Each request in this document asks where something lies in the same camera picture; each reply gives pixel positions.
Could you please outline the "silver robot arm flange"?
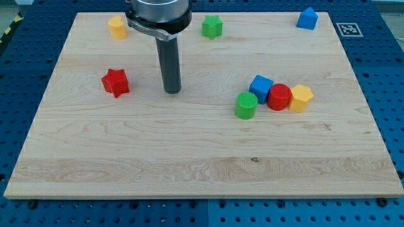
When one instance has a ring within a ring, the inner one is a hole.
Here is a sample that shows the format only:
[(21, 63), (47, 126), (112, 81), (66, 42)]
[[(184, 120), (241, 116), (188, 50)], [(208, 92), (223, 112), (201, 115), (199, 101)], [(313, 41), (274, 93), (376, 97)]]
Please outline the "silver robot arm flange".
[(161, 41), (170, 41), (192, 20), (190, 0), (132, 0), (125, 12), (128, 25)]

